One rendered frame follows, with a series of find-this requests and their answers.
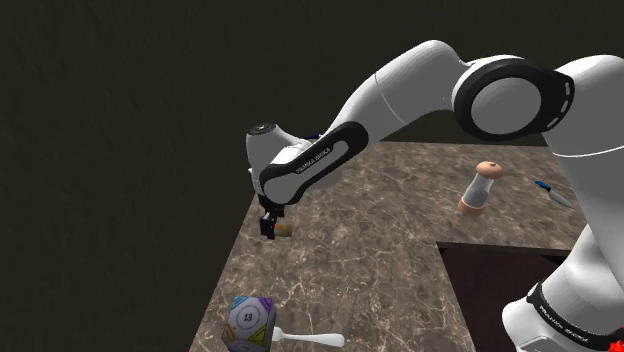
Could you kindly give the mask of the multicoloured many-sided die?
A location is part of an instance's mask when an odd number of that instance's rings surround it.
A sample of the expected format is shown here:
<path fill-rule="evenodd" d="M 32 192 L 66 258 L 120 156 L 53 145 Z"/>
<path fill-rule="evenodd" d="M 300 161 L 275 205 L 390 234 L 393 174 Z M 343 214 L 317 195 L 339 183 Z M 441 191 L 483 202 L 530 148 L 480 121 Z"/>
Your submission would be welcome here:
<path fill-rule="evenodd" d="M 229 352 L 271 352 L 275 320 L 272 298 L 235 296 L 222 341 Z"/>

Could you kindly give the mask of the white fork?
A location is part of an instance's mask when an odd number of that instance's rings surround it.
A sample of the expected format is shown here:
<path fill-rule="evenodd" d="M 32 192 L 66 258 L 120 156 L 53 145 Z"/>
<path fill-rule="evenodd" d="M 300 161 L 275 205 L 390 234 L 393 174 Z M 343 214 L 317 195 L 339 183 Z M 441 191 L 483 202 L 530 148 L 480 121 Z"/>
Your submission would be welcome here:
<path fill-rule="evenodd" d="M 275 326 L 272 333 L 272 341 L 278 342 L 281 340 L 296 340 L 319 343 L 332 347 L 343 347 L 345 345 L 345 337 L 339 333 L 326 333 L 326 334 L 311 334 L 311 335 L 297 335 L 287 334 L 280 327 Z"/>

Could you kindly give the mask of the wooden and glass pepper grinder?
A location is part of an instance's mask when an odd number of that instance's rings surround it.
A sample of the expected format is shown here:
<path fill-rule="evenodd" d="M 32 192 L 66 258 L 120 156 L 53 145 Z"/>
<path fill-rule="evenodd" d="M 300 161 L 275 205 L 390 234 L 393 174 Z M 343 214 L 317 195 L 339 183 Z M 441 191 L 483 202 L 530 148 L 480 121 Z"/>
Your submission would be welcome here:
<path fill-rule="evenodd" d="M 492 161 L 480 162 L 475 170 L 474 179 L 458 203 L 459 211 L 468 216 L 480 216 L 484 212 L 494 181 L 503 175 L 501 165 Z"/>

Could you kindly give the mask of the dark robot stand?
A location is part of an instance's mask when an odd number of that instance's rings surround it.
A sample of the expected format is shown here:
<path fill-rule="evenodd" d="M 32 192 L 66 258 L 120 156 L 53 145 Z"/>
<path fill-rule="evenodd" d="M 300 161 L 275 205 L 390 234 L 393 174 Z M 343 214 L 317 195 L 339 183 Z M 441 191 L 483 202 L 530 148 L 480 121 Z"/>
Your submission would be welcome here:
<path fill-rule="evenodd" d="M 569 255 L 562 249 L 453 242 L 437 246 L 476 352 L 516 352 L 502 323 L 504 306 L 524 297 Z"/>

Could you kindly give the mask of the blue-handled knife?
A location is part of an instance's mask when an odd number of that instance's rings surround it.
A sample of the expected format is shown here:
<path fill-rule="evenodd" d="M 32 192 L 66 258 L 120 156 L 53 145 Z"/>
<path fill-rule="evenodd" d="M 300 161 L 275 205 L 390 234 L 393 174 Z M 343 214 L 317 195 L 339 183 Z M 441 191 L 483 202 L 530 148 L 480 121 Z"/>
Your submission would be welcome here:
<path fill-rule="evenodd" d="M 536 180 L 535 184 L 541 187 L 542 189 L 546 190 L 551 200 L 555 201 L 556 203 L 564 207 L 574 209 L 574 206 L 565 197 L 563 197 L 558 192 L 556 192 L 550 185 L 540 180 Z"/>

